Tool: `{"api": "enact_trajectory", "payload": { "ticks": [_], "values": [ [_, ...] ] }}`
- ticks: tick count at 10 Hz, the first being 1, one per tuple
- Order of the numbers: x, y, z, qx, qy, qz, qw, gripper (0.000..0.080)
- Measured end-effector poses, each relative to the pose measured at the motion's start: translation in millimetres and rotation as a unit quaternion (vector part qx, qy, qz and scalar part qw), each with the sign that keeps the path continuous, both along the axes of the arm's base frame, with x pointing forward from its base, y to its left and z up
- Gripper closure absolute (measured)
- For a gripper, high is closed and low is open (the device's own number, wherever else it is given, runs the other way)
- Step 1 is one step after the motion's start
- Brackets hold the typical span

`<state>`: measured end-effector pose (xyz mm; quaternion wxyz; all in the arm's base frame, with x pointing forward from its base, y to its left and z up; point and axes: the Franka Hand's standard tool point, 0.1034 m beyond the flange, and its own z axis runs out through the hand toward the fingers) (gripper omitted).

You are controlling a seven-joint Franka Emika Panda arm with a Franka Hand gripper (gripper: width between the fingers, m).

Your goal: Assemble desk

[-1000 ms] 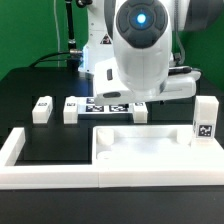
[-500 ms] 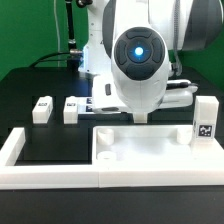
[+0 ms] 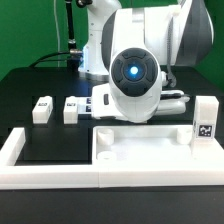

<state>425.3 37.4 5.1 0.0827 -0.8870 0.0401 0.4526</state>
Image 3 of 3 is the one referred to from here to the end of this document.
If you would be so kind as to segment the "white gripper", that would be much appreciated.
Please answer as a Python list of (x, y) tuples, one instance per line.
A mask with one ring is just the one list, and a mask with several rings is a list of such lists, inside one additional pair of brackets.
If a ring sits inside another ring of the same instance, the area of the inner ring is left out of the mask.
[(92, 116), (118, 120), (149, 120), (153, 116), (182, 114), (187, 95), (181, 90), (162, 90), (164, 72), (153, 75), (110, 75), (109, 82), (92, 89)]

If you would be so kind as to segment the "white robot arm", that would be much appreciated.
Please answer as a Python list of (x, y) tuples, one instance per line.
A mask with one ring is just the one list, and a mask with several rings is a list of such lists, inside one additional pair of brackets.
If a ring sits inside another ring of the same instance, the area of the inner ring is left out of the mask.
[(204, 0), (123, 8), (119, 0), (77, 0), (88, 10), (89, 38), (79, 70), (106, 84), (92, 89), (91, 113), (141, 123), (186, 111), (173, 66), (194, 66), (210, 51), (214, 30)]

